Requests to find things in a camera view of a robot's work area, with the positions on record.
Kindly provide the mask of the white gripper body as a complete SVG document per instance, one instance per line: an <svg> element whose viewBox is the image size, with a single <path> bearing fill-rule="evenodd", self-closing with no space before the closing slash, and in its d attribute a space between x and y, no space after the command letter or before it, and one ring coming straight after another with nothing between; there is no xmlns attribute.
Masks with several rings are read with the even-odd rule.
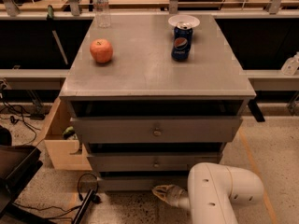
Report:
<svg viewBox="0 0 299 224"><path fill-rule="evenodd" d="M188 192L179 186L170 185L166 190L165 198L166 202L173 207L190 209Z"/></svg>

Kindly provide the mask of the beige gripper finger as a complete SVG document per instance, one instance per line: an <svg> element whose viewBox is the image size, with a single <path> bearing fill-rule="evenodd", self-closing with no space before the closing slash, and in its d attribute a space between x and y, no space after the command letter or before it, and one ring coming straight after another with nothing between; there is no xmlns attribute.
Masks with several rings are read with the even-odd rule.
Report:
<svg viewBox="0 0 299 224"><path fill-rule="evenodd" d="M175 187L174 185L159 185L156 186L152 191L165 193L168 192L170 189L173 189L174 187Z"/></svg>
<svg viewBox="0 0 299 224"><path fill-rule="evenodd" d="M168 203L167 191L165 189L154 189L152 193L161 201Z"/></svg>

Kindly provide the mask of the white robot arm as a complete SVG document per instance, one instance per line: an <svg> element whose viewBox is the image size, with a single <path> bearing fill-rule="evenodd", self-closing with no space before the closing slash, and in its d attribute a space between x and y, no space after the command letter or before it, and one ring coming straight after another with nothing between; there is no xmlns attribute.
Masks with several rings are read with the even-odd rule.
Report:
<svg viewBox="0 0 299 224"><path fill-rule="evenodd" d="M209 162L189 171L187 189L156 186L152 193L171 206L188 210L192 224L238 224L232 204L254 204L263 198L263 182L252 171Z"/></svg>

